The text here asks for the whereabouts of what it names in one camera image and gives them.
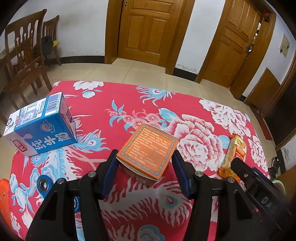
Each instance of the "red mat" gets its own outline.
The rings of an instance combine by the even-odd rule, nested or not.
[[[51,94],[60,91],[76,121],[78,143],[30,158],[20,152],[13,157],[9,205],[12,226],[23,239],[43,201],[36,189],[39,175],[53,182],[82,177],[104,162],[112,149],[120,149],[142,122],[176,136],[184,160],[212,178],[219,178],[229,138],[237,133],[247,145],[246,163],[268,175],[258,136],[249,117],[238,110],[189,95],[117,83],[61,81]],[[110,240],[181,241],[192,203],[181,193],[169,163],[152,187],[119,168],[100,207]],[[213,197],[208,240],[215,239],[217,216],[218,200]],[[75,217],[79,240],[84,240],[80,214]]]

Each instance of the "screw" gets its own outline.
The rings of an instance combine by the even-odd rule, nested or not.
[[[89,177],[94,177],[96,175],[96,172],[91,171],[87,174]]]
[[[62,184],[64,181],[65,181],[64,178],[59,178],[59,179],[57,180],[57,183],[58,183],[58,184]]]
[[[194,174],[196,176],[198,176],[198,177],[201,177],[203,175],[203,172],[202,171],[196,171]]]
[[[229,181],[230,183],[234,183],[235,182],[235,179],[233,177],[228,177],[227,178],[227,181]]]

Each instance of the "orange box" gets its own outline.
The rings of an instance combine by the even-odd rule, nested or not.
[[[162,176],[177,143],[176,137],[142,123],[116,157],[127,174],[152,186]]]

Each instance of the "snack bag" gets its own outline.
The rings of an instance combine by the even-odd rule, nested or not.
[[[246,161],[247,145],[243,139],[236,134],[232,134],[232,139],[230,141],[228,151],[226,153],[224,163],[219,170],[219,175],[223,178],[233,177],[237,182],[240,178],[230,169],[231,162],[234,158],[239,158],[243,162]]]

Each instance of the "milk carton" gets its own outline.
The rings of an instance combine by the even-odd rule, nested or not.
[[[12,113],[3,136],[27,157],[77,142],[75,122],[62,92]]]

